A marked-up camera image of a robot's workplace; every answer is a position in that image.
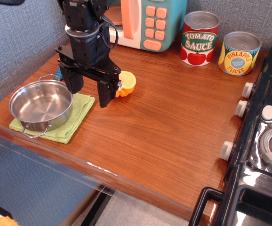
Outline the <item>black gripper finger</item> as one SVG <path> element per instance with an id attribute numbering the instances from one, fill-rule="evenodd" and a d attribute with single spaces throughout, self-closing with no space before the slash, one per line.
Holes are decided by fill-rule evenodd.
<path id="1" fill-rule="evenodd" d="M 97 88 L 100 107 L 105 108 L 115 98 L 117 86 L 114 82 L 100 80 Z"/>
<path id="2" fill-rule="evenodd" d="M 60 71 L 68 90 L 75 94 L 79 92 L 84 85 L 83 75 L 77 71 L 76 67 L 68 67 L 59 63 Z"/>

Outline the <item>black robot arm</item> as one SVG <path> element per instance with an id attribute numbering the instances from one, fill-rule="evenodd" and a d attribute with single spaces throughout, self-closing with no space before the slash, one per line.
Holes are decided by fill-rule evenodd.
<path id="1" fill-rule="evenodd" d="M 65 16 L 65 32 L 70 46 L 59 45 L 59 67 L 68 90 L 75 94 L 84 86 L 84 77 L 97 82 L 101 108 L 115 98 L 121 87 L 121 69 L 110 59 L 113 47 L 109 26 L 113 25 L 105 12 L 105 0 L 60 0 Z"/>

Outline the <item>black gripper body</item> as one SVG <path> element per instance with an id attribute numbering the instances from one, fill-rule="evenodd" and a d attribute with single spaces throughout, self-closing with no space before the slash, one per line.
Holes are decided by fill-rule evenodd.
<path id="1" fill-rule="evenodd" d="M 68 67 L 76 67 L 77 71 L 92 80 L 114 82 L 117 89 L 120 68 L 110 59 L 110 49 L 104 39 L 95 35 L 93 38 L 70 38 L 70 46 L 58 45 L 55 50 L 59 54 L 59 63 Z"/>

